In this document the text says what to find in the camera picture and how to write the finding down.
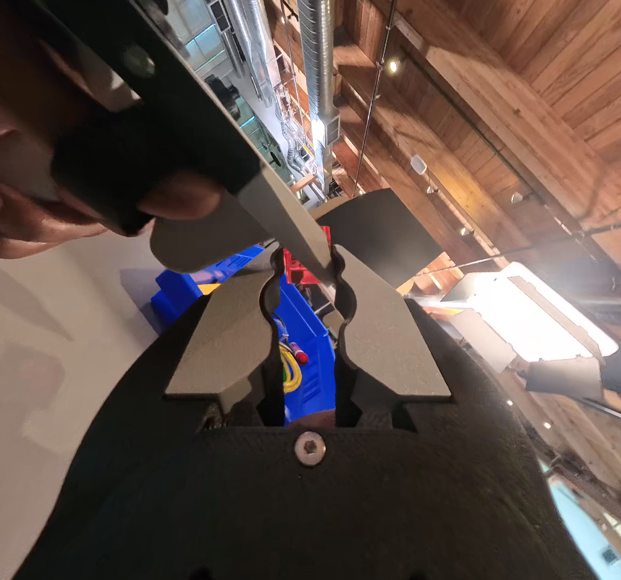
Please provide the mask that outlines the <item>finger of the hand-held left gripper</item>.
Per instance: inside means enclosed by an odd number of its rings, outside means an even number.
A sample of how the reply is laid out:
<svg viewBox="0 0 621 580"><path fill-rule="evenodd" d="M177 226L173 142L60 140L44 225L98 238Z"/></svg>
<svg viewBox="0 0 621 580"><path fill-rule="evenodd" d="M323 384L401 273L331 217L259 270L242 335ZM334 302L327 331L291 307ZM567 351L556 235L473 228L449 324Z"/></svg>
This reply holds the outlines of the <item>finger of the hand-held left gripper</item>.
<svg viewBox="0 0 621 580"><path fill-rule="evenodd" d="M201 176L176 174L149 194L149 214L151 252L170 270L193 273L274 239L317 279L335 281L326 235L271 168L237 195Z"/></svg>

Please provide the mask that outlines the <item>red transparent cube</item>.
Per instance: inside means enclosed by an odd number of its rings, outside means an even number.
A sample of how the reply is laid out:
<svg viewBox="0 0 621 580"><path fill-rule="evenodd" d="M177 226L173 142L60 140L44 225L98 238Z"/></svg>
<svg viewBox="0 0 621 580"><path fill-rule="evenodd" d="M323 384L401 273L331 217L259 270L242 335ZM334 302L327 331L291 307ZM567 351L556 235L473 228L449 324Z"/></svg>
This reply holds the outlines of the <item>red transparent cube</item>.
<svg viewBox="0 0 621 580"><path fill-rule="evenodd" d="M327 241L328 252L330 253L330 264L328 267L329 277L318 278L309 268L299 261L287 248L283 248L284 276L289 284L297 286L309 286L321 283L327 285L335 284L335 272L332 262L331 230L329 226L322 226L321 230Z"/></svg>

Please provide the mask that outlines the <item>studio light panel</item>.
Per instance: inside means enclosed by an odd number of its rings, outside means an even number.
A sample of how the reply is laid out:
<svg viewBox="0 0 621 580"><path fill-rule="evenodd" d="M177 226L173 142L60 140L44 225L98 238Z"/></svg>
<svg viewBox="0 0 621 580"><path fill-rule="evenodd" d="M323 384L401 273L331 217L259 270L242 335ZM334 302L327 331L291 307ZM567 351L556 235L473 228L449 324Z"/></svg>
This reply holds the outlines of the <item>studio light panel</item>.
<svg viewBox="0 0 621 580"><path fill-rule="evenodd" d="M525 265L466 274L442 302L477 312L527 362L602 360L619 349L606 334Z"/></svg>

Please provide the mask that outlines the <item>silver ceiling duct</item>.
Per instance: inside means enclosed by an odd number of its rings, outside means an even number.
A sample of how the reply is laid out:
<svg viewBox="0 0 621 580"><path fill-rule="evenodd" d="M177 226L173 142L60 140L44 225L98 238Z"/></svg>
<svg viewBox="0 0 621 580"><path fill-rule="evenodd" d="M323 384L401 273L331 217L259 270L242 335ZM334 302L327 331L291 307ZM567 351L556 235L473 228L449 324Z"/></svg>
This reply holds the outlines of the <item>silver ceiling duct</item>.
<svg viewBox="0 0 621 580"><path fill-rule="evenodd" d="M232 25L258 98L276 116L279 130L287 135L288 110L281 100L281 76L269 31L264 0L221 0Z"/></svg>
<svg viewBox="0 0 621 580"><path fill-rule="evenodd" d="M339 135L334 106L333 13L330 0L297 0L309 116L315 143L328 147Z"/></svg>

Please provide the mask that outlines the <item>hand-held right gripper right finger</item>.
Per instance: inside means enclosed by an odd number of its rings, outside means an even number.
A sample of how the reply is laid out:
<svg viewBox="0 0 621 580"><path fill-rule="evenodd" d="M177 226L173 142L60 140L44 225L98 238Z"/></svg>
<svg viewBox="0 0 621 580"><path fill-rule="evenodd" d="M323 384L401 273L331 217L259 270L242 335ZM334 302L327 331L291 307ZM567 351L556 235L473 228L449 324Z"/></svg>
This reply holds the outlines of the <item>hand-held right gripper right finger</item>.
<svg viewBox="0 0 621 580"><path fill-rule="evenodd" d="M400 293L341 245L333 246L336 415L448 402L452 393Z"/></svg>

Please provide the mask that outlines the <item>blue plastic bin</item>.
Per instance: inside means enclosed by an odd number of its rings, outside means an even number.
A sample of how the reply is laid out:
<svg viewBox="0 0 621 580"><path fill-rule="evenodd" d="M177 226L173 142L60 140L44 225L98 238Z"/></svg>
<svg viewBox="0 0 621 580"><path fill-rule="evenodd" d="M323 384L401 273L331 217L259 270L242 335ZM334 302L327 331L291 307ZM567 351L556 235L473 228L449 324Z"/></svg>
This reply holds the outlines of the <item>blue plastic bin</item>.
<svg viewBox="0 0 621 580"><path fill-rule="evenodd" d="M253 245L192 274L165 270L151 304L169 327L200 296L209 295L263 251ZM328 329L297 285L280 279L280 304L272 314L283 366L285 422L335 408L335 351Z"/></svg>

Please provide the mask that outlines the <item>person's left hand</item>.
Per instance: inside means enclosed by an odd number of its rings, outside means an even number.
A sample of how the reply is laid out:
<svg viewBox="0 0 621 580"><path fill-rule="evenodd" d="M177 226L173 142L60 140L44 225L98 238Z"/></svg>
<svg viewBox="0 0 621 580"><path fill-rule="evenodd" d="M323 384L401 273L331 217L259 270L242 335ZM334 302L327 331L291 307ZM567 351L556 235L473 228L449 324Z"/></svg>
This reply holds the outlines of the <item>person's left hand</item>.
<svg viewBox="0 0 621 580"><path fill-rule="evenodd" d="M35 183L49 175L59 136L100 107L119 111L137 96L88 48L61 53L1 0L1 258L36 255L107 231L67 190Z"/></svg>

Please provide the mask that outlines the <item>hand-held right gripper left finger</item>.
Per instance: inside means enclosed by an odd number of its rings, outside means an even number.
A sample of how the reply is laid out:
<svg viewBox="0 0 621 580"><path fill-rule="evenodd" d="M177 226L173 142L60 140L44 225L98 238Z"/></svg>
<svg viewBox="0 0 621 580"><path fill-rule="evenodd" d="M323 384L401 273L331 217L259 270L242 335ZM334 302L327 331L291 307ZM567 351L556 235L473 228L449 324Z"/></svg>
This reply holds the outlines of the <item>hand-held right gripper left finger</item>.
<svg viewBox="0 0 621 580"><path fill-rule="evenodd" d="M282 250L264 250L213 291L166 388L167 398L216 401L221 414L249 400L284 415L283 365L273 313Z"/></svg>

